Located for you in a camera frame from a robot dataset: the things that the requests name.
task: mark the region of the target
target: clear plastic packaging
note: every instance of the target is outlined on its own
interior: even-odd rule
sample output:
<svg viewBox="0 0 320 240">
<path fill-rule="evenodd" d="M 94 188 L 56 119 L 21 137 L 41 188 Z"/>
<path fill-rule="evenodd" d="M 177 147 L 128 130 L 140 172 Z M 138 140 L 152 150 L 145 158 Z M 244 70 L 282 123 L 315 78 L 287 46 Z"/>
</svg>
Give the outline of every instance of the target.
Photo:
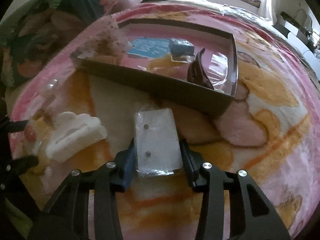
<svg viewBox="0 0 320 240">
<path fill-rule="evenodd" d="M 135 115 L 135 147 L 140 176 L 172 175 L 182 168 L 179 139 L 171 109 Z"/>
<path fill-rule="evenodd" d="M 80 59 L 91 58 L 111 64 L 120 64 L 121 57 L 128 52 L 132 45 L 119 29 L 116 20 L 111 16 L 105 16 L 104 28 L 95 36 L 79 46 L 72 54 Z"/>
<path fill-rule="evenodd" d="M 173 56 L 170 53 L 159 58 L 133 57 L 124 55 L 121 65 L 148 71 L 154 74 L 187 80 L 188 68 L 195 60 L 193 56 Z M 228 57 L 227 53 L 207 50 L 202 55 L 202 65 L 214 89 L 222 90 L 228 94 L 231 85 L 227 85 Z"/>
<path fill-rule="evenodd" d="M 59 95 L 64 89 L 60 90 L 58 84 L 55 79 L 41 88 L 41 107 L 23 132 L 24 154 L 35 155 L 39 159 L 39 165 L 30 169 L 34 174 L 43 174 L 47 166 L 64 163 L 107 137 L 107 130 L 98 117 L 64 112 L 58 107 Z"/>
</svg>

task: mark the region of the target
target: metal screw head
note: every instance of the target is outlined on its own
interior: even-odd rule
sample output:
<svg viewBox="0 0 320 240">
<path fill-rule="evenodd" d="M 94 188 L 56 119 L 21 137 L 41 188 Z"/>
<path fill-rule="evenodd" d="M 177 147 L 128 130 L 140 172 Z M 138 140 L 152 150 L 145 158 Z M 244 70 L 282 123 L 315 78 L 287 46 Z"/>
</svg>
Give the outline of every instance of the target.
<svg viewBox="0 0 320 240">
<path fill-rule="evenodd" d="M 204 163 L 204 164 L 202 164 L 202 167 L 204 167 L 205 169 L 211 169 L 212 164 L 211 163 Z"/>
<path fill-rule="evenodd" d="M 71 175 L 72 176 L 78 176 L 80 174 L 80 171 L 79 170 L 73 170 L 73 171 L 71 171 Z"/>
<path fill-rule="evenodd" d="M 247 176 L 247 172 L 246 172 L 246 171 L 244 171 L 244 170 L 240 170 L 240 171 L 238 171 L 238 174 L 239 174 L 241 177 L 245 177 L 245 176 Z"/>
<path fill-rule="evenodd" d="M 112 169 L 116 166 L 116 164 L 114 162 L 108 162 L 106 165 L 109 169 Z"/>
</svg>

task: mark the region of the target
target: white packaged item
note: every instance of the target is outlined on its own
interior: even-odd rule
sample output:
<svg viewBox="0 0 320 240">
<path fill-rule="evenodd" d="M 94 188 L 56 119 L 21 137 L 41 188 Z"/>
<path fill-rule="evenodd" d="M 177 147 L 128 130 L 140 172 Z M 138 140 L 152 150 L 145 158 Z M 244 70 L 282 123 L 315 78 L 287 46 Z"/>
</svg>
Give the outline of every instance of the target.
<svg viewBox="0 0 320 240">
<path fill-rule="evenodd" d="M 100 119 L 89 114 L 63 112 L 57 116 L 54 126 L 45 153 L 49 159 L 60 163 L 107 137 Z"/>
<path fill-rule="evenodd" d="M 142 176 L 169 175 L 182 168 L 179 139 L 169 108 L 136 114 L 135 146 Z"/>
</svg>

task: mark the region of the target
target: blue card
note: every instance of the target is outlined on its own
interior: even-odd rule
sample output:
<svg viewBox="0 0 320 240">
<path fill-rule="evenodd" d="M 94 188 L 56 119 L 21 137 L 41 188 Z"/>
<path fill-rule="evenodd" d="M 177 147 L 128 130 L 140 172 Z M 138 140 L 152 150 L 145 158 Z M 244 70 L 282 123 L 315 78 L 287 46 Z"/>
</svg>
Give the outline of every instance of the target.
<svg viewBox="0 0 320 240">
<path fill-rule="evenodd" d="M 128 54 L 147 58 L 164 57 L 170 53 L 169 43 L 167 39 L 137 38 L 131 42 L 134 48 Z"/>
</svg>

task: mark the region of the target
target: white cloud-shaped object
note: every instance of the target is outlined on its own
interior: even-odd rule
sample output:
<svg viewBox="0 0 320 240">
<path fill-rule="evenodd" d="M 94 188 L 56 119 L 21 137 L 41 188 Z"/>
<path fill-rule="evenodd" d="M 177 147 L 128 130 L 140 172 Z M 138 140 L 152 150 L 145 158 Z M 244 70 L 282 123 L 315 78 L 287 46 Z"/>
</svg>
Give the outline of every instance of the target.
<svg viewBox="0 0 320 240">
<path fill-rule="evenodd" d="M 54 126 L 45 153 L 49 159 L 60 163 L 107 137 L 100 119 L 89 114 L 63 112 L 57 116 Z"/>
</svg>

